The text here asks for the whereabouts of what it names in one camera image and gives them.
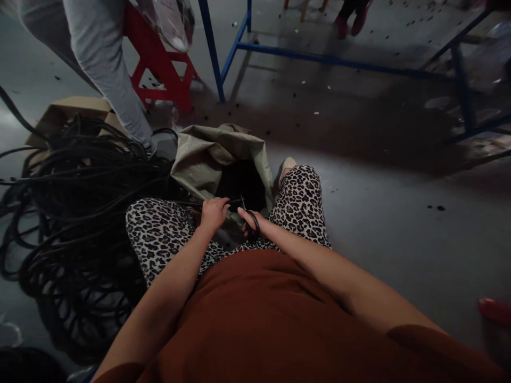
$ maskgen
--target hand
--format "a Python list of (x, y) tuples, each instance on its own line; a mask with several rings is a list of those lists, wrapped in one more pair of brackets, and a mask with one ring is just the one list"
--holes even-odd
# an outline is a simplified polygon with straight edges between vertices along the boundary
[[(251, 212), (254, 213), (255, 218), (257, 219), (257, 223), (259, 224), (259, 230), (261, 231), (261, 237), (266, 238), (266, 229), (269, 226), (268, 224), (270, 223), (270, 221), (265, 219), (258, 212), (255, 212), (252, 210), (251, 210)], [(248, 214), (241, 207), (238, 207), (238, 214), (240, 215), (241, 218), (243, 218), (245, 221), (247, 221), (249, 223), (250, 227), (253, 230), (256, 229), (256, 224), (254, 223), (254, 219), (252, 218), (252, 216), (250, 214)], [(249, 236), (249, 232), (246, 229), (246, 223), (243, 224), (243, 227), (241, 228), (241, 230), (244, 232), (245, 237)]]
[(226, 204), (227, 201), (229, 201), (229, 198), (220, 197), (204, 201), (202, 203), (200, 226), (210, 229), (214, 234), (225, 221), (227, 209), (230, 207), (230, 205)]

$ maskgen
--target gray pants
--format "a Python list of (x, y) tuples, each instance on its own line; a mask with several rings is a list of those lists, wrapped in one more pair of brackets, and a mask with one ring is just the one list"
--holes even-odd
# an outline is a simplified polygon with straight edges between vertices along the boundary
[(152, 130), (122, 58), (125, 0), (18, 0), (23, 25), (109, 101), (133, 139)]

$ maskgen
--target olive green bag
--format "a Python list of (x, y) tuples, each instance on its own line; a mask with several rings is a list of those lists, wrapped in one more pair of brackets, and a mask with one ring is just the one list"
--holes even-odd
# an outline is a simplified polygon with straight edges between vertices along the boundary
[[(234, 124), (218, 128), (191, 125), (177, 134), (176, 162), (171, 175), (199, 201), (216, 197), (222, 167), (239, 160), (252, 160), (265, 187), (267, 216), (274, 204), (271, 194), (273, 178), (266, 155), (265, 141), (248, 134), (248, 130)], [(227, 213), (227, 219), (241, 224), (237, 214)]]

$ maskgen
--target red shoe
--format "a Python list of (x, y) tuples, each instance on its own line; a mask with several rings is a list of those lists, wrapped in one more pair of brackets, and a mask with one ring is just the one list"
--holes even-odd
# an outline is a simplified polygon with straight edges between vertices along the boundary
[(511, 306), (494, 301), (489, 298), (481, 298), (477, 302), (479, 312), (490, 320), (503, 326), (511, 326)]
[(351, 28), (351, 35), (356, 36), (362, 31), (362, 28), (364, 27), (364, 24), (366, 23), (366, 16), (367, 16), (367, 10), (369, 9), (369, 6), (371, 5), (371, 2), (367, 3), (367, 6), (361, 10), (357, 9), (357, 17), (355, 18), (355, 22), (353, 23), (353, 27)]
[(340, 16), (337, 16), (334, 23), (337, 24), (337, 29), (339, 30), (339, 38), (344, 40), (350, 31), (348, 28), (348, 21)]

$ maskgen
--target beige shoe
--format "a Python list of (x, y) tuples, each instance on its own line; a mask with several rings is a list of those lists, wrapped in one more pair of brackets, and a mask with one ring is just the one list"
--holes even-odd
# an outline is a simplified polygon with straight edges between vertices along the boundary
[(285, 169), (292, 169), (296, 166), (296, 161), (293, 159), (293, 157), (288, 157), (284, 160), (284, 162), (282, 163), (282, 172), (281, 172), (281, 176), (280, 178), (278, 179), (278, 188), (280, 189), (281, 188), (281, 182), (282, 182), (282, 179), (284, 178), (285, 174), (284, 174), (284, 170)]

